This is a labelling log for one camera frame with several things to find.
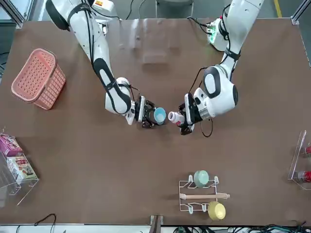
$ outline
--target pink basket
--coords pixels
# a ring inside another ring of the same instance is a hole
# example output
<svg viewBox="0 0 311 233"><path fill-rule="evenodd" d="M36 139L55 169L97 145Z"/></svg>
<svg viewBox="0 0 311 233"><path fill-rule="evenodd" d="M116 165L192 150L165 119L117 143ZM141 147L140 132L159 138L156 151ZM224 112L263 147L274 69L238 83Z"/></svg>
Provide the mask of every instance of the pink basket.
<svg viewBox="0 0 311 233"><path fill-rule="evenodd" d="M66 78L56 56L43 49L34 50L14 79L11 90L27 103L49 110L61 92Z"/></svg>

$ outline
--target wooden stick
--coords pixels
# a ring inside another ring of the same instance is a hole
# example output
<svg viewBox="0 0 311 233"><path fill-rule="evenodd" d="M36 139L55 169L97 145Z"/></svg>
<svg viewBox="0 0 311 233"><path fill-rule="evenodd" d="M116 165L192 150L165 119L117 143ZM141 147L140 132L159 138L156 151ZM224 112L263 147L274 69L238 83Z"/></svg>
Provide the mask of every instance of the wooden stick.
<svg viewBox="0 0 311 233"><path fill-rule="evenodd" d="M230 198L230 194L227 193L217 193L217 194L211 194L211 195L186 195L186 194L180 194L180 199L182 200L189 200L189 199L228 199Z"/></svg>

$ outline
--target brown table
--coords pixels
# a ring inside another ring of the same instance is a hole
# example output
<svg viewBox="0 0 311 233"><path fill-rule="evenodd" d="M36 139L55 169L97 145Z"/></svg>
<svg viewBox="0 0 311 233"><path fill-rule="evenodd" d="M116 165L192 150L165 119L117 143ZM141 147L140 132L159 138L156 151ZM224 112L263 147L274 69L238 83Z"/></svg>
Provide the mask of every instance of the brown table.
<svg viewBox="0 0 311 233"><path fill-rule="evenodd" d="M177 110L200 67L220 61L206 35L186 19L114 21L107 40L115 77L147 99ZM54 52L67 77L55 106L44 111L10 93L35 48ZM171 124L128 126L104 109L104 89L75 37L50 22L17 30L0 85L1 124L25 148L41 180L1 223L266 225L311 223L310 192L287 181L299 131L310 128L310 68L299 28L290 19L256 21L233 75L239 104L214 120L211 138L199 125L181 136ZM208 132L209 122L203 123ZM178 181L205 169L220 179L226 219L179 211Z"/></svg>

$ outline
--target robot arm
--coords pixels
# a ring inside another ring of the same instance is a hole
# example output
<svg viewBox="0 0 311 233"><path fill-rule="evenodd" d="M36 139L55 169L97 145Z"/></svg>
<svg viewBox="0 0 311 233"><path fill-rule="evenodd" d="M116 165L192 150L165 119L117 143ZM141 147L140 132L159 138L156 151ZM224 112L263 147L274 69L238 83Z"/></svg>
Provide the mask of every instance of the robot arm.
<svg viewBox="0 0 311 233"><path fill-rule="evenodd" d="M179 113L174 113L184 117L184 122L179 125L181 134L191 133L195 123L224 114L237 105L238 91L231 76L263 1L233 0L227 16L223 14L222 19L218 18L207 26L209 43L225 53L218 65L205 70L205 91L197 88L193 96L187 93L185 104L179 107Z"/></svg>
<svg viewBox="0 0 311 233"><path fill-rule="evenodd" d="M130 125L135 119L143 122L143 127L152 127L155 124L148 116L150 109L154 109L154 104L144 96L140 96L137 102L131 100L129 81L126 78L115 79L112 74L108 43L95 20L94 9L91 7L94 4L94 0L47 0L46 9L59 29L73 31L75 34L106 90L105 108L125 116Z"/></svg>

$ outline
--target green cup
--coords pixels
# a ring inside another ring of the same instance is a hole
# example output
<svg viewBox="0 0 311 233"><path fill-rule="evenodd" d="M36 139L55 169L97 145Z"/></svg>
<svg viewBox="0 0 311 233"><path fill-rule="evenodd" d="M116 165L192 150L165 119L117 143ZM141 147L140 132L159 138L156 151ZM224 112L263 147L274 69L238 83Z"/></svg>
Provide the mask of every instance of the green cup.
<svg viewBox="0 0 311 233"><path fill-rule="evenodd" d="M203 188L208 183L209 175L204 170L196 171L196 173L194 174L193 180L197 187Z"/></svg>

